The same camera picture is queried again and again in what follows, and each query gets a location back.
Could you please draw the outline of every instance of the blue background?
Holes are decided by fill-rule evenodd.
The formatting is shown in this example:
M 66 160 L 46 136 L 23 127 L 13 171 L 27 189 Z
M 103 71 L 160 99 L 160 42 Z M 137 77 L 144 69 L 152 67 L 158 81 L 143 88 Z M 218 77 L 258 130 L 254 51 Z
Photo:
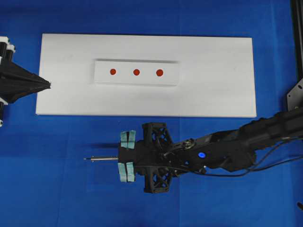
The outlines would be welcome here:
M 39 73 L 42 33 L 201 35 L 253 38 L 258 118 L 285 110 L 285 93 L 297 79 L 288 0 L 10 0 L 1 2 L 0 18 L 0 35 L 17 47 L 14 62 L 34 73 Z M 36 95 L 30 95 L 5 111 L 2 227 L 302 224 L 303 211 L 296 207 L 303 201 L 302 162 L 236 179 L 187 174 L 173 180 L 169 193 L 146 194 L 142 177 L 119 182 L 116 163 L 83 161 L 117 154 L 102 143 L 117 143 L 119 133 L 131 129 L 141 138 L 145 122 L 166 122 L 178 141 L 252 119 L 37 116 L 35 107 Z M 293 142 L 267 162 L 302 153 L 302 143 Z

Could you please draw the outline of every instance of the cable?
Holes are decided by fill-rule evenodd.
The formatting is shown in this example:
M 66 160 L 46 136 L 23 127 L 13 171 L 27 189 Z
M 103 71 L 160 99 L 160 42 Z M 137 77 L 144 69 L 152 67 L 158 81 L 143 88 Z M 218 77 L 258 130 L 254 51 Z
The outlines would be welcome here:
M 252 168 L 248 169 L 245 173 L 243 174 L 236 174 L 236 175 L 232 175 L 232 174 L 228 174 L 228 175 L 218 175 L 218 174 L 202 174 L 203 176 L 217 176 L 217 177 L 240 177 L 240 176 L 245 176 L 247 174 L 249 174 L 250 172 L 253 172 L 271 153 L 273 153 L 275 150 L 277 150 L 280 146 L 288 143 L 289 141 L 285 141 L 282 142 L 278 145 L 276 145 L 274 148 L 272 148 L 267 154 L 264 155 L 264 157 L 257 162 L 256 164 L 253 165 Z
M 281 164 L 285 164 L 285 163 L 288 163 L 288 162 L 294 162 L 294 161 L 300 160 L 300 159 L 303 159 L 303 156 L 299 156 L 299 157 L 296 157 L 296 158 L 285 160 L 283 162 L 278 162 L 278 163 L 275 163 L 275 164 L 272 164 L 272 165 L 269 165 L 269 166 L 257 168 L 257 169 L 254 169 L 253 171 L 256 172 L 256 171 L 266 170 L 266 169 L 269 169 L 269 168 L 272 168 L 272 167 L 275 167 L 275 166 L 278 166 L 278 165 L 281 165 Z
M 245 176 L 247 174 L 249 174 L 250 172 L 254 172 L 254 170 L 256 171 L 261 171 L 263 169 L 268 169 L 268 168 L 271 168 L 273 166 L 277 166 L 277 165 L 280 165 L 282 163 L 285 163 L 285 162 L 289 162 L 289 161 L 295 161 L 297 159 L 300 159 L 300 158 L 303 158 L 302 157 L 299 157 L 299 158 L 294 158 L 294 159 L 290 159 L 290 160 L 287 160 L 287 161 L 284 161 L 284 162 L 281 162 L 281 163 L 277 163 L 277 164 L 273 164 L 273 165 L 270 165 L 270 166 L 266 166 L 266 167 L 262 167 L 262 168 L 259 168 L 259 169 L 256 169 L 271 153 L 273 153 L 276 149 L 278 149 L 280 146 L 286 144 L 286 143 L 289 143 L 290 141 L 285 141 L 285 142 L 282 142 L 278 145 L 276 145 L 274 148 L 272 148 L 267 154 L 264 155 L 264 157 L 259 161 L 257 162 L 256 164 L 253 165 L 252 168 L 248 169 L 245 173 L 243 174 L 236 174 L 236 175 L 232 175 L 232 174 L 229 174 L 229 175 L 218 175 L 218 174 L 202 174 L 202 173 L 198 173 L 198 172 L 194 172 L 194 171 L 191 171 L 187 168 L 179 168 L 179 167 L 172 167 L 172 166 L 136 166 L 136 167 L 158 167 L 158 168 L 169 168 L 169 169 L 174 169 L 174 170 L 180 170 L 180 171 L 185 171 L 185 172 L 190 172 L 190 173 L 194 173 L 194 174 L 197 174 L 197 175 L 202 175 L 202 176 L 217 176 L 217 177 L 241 177 L 241 176 Z

